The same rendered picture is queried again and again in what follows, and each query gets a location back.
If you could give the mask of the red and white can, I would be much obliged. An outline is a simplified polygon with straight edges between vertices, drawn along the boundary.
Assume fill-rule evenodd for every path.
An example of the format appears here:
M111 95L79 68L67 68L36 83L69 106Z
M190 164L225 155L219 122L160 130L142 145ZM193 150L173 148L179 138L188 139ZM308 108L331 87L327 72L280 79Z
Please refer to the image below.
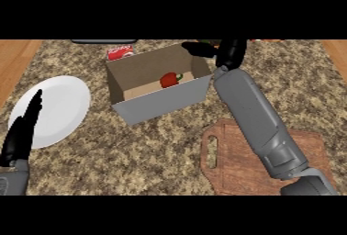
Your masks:
M134 46L123 45L108 50L108 59L111 61L120 60L122 58L135 54Z

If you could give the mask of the white plate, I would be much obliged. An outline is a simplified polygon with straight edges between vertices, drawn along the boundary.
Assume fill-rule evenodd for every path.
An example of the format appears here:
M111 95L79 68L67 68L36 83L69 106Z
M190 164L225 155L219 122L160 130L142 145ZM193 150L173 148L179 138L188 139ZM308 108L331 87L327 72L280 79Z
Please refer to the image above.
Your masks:
M26 113L30 100L42 90L42 112L35 129L33 149L64 140L77 129L91 109L92 92L82 79L61 75L38 83L12 108L10 126Z

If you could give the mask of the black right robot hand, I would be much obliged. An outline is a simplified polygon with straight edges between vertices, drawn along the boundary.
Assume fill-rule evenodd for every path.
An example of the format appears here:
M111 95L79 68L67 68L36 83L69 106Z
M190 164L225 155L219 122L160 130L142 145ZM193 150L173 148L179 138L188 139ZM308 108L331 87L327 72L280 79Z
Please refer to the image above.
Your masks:
M216 58L216 66L227 67L230 70L238 69L247 51L246 39L224 39L221 47L216 48L206 42L184 42L182 47L193 56Z

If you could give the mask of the dark grey flat appliance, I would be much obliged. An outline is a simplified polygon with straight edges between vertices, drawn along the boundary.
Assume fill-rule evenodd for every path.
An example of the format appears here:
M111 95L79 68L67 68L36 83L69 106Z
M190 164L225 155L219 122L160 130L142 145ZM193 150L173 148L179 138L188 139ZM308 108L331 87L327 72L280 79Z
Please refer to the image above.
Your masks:
M72 39L77 44L132 44L138 39Z

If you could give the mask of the green and orange vegetable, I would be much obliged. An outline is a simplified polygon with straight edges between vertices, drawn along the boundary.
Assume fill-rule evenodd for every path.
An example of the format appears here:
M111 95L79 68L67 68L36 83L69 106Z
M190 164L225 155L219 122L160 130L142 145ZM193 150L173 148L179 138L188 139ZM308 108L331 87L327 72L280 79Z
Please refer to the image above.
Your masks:
M197 41L210 44L215 48L219 48L222 44L221 39L199 39Z

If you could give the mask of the wooden cutting board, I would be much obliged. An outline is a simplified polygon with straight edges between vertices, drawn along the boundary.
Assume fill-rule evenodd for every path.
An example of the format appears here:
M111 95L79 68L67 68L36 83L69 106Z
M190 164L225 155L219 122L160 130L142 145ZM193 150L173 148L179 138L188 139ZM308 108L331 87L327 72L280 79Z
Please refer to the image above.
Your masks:
M323 134L292 129L290 135L309 159L309 166L320 169L331 184L337 185L324 147ZM218 164L207 164L209 137L218 139ZM201 169L218 195L280 196L281 188L297 179L272 179L261 159L253 153L237 122L221 118L203 136Z

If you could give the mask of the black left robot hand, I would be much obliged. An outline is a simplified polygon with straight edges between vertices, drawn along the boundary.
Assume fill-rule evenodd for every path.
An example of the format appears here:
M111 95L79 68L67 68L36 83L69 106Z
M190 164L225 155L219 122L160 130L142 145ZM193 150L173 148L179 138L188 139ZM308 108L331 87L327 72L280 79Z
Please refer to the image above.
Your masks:
M0 152L0 166L11 167L17 160L27 160L33 146L35 128L42 111L42 90L35 94L27 106L26 114L18 116L4 143Z

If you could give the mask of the cardboard box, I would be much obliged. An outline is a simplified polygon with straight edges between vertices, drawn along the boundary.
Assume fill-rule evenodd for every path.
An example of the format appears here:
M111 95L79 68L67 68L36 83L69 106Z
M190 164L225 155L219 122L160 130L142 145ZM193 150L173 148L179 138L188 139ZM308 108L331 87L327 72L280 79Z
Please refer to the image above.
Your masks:
M129 125L206 100L212 70L181 44L107 62L107 71L111 106ZM163 88L166 73L184 78Z

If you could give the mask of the red bell pepper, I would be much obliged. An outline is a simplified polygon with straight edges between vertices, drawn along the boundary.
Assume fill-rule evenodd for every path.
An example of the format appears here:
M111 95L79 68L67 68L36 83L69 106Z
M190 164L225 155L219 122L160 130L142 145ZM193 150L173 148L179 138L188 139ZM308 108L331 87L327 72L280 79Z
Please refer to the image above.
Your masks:
M163 77L160 78L160 84L163 88L168 88L173 85L179 84L179 81L182 80L184 75L176 73L166 73Z

